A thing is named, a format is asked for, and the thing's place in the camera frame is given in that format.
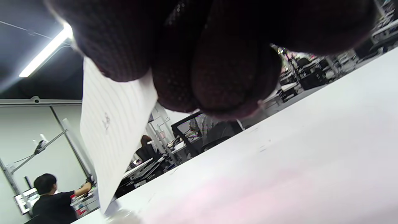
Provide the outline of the person's right hand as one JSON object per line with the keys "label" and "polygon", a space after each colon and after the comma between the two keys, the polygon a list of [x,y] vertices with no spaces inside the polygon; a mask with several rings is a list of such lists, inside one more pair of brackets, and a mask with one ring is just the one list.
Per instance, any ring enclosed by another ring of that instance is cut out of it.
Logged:
{"label": "person's right hand", "polygon": [[46,0],[103,76],[129,82],[152,71],[168,110],[243,119],[277,86],[271,45],[333,55],[364,41],[372,0]]}

